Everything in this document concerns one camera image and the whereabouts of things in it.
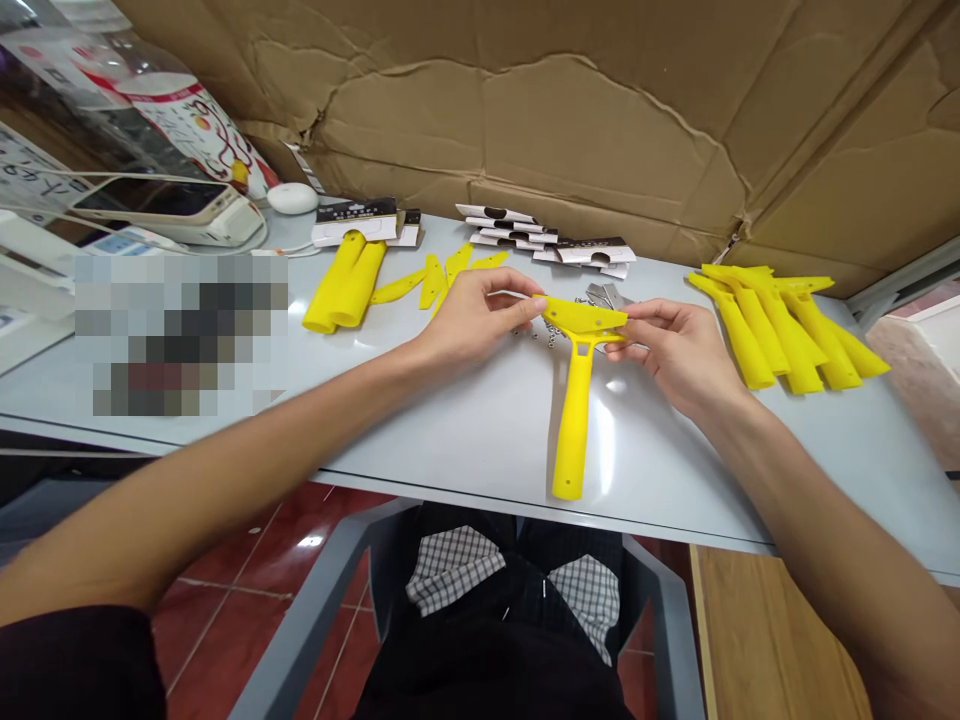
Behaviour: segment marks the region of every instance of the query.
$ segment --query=checkered fabric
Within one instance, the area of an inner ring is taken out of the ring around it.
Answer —
[[[590,642],[607,665],[607,633],[620,618],[620,588],[610,568],[590,555],[553,570],[547,577],[563,596]]]
[[[420,617],[427,617],[503,567],[506,561],[496,544],[469,526],[427,535],[420,539],[407,597],[420,610]]]

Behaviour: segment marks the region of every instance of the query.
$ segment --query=sleeve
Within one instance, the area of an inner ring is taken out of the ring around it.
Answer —
[[[0,628],[0,717],[165,715],[150,618],[140,610],[71,608]]]

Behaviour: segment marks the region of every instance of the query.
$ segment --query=small white round device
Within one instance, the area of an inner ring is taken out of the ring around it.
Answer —
[[[284,215],[302,215],[313,212],[320,204],[316,191],[303,183],[284,183],[267,192],[270,207]]]

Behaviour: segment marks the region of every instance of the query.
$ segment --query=chair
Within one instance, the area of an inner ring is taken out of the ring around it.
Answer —
[[[367,548],[377,634],[381,640],[387,636],[391,605],[409,575],[409,568],[398,561],[396,538],[413,521],[419,505],[416,500],[397,499],[340,522],[234,705],[230,720],[294,716]],[[624,535],[623,547],[627,551],[620,587],[623,647],[647,601],[652,601],[658,714],[667,720],[703,720],[697,651],[683,581],[633,538]]]

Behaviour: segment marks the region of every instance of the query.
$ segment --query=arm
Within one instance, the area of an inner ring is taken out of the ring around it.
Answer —
[[[740,381],[703,308],[624,308],[609,346],[642,364],[730,467],[787,570],[860,670],[878,718],[960,717],[960,613],[930,574],[824,475]]]
[[[546,306],[515,270],[457,277],[419,337],[135,472],[0,573],[0,626],[84,605],[152,610],[217,541],[279,502],[363,432],[494,350]]]

